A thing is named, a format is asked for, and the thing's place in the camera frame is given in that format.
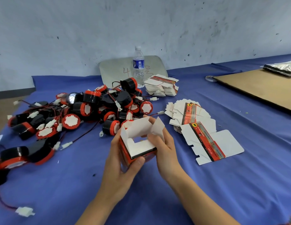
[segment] hand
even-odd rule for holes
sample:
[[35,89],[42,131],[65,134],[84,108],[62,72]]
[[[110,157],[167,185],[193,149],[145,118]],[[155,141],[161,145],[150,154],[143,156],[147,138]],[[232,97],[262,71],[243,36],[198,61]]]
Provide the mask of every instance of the hand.
[[[149,122],[154,124],[155,121],[155,118],[150,117]],[[153,134],[148,135],[148,140],[157,148],[157,167],[160,175],[165,181],[170,183],[172,177],[183,171],[183,169],[177,159],[173,137],[166,128],[162,132],[165,143],[159,136]]]
[[111,141],[111,148],[104,168],[101,187],[97,193],[97,197],[108,201],[113,207],[125,196],[128,192],[132,181],[138,171],[143,166],[144,157],[134,161],[126,173],[121,171],[121,159],[119,152],[119,138],[121,131],[119,130]]

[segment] forearm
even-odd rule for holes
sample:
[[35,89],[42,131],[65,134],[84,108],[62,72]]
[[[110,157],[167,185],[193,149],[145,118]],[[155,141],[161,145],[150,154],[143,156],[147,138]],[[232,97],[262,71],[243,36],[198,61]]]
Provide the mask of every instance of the forearm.
[[168,182],[194,224],[240,225],[208,197],[183,169]]
[[103,225],[114,206],[114,203],[98,193],[75,225]]

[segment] bottle label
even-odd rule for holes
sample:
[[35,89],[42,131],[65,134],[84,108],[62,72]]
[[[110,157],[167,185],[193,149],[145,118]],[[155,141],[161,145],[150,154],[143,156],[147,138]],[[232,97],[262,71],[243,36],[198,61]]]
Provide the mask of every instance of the bottle label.
[[135,69],[143,69],[145,67],[145,60],[133,60],[133,67]]

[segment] blue table cover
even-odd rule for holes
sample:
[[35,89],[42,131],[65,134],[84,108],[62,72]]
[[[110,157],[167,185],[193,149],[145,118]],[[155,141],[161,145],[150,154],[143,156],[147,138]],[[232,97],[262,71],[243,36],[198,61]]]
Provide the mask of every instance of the blue table cover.
[[[240,60],[168,70],[179,79],[175,97],[153,101],[153,113],[168,102],[183,98],[198,101],[216,120],[217,130],[228,129],[245,152],[199,166],[191,147],[160,115],[174,137],[178,160],[189,176],[242,225],[277,225],[291,216],[291,115],[256,99],[204,79],[258,69],[260,65],[291,60],[291,55]],[[61,92],[94,90],[100,76],[33,76],[36,91],[28,102],[53,101]],[[27,108],[22,104],[16,113]],[[66,134],[69,142],[89,130],[83,123]],[[27,164],[13,169],[0,186],[2,199],[12,206],[34,208],[35,216],[21,217],[0,204],[0,224],[74,224],[101,183],[111,136],[99,137],[101,125],[41,166]],[[6,148],[29,145],[8,127],[1,144]],[[156,159],[146,163],[112,211],[106,224],[192,224],[171,188],[159,175]]]

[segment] white wall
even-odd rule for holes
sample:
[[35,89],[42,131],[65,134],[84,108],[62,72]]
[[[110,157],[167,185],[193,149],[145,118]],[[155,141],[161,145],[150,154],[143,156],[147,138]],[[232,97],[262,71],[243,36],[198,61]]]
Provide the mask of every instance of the white wall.
[[0,0],[0,91],[100,74],[138,44],[166,69],[288,54],[291,0]]

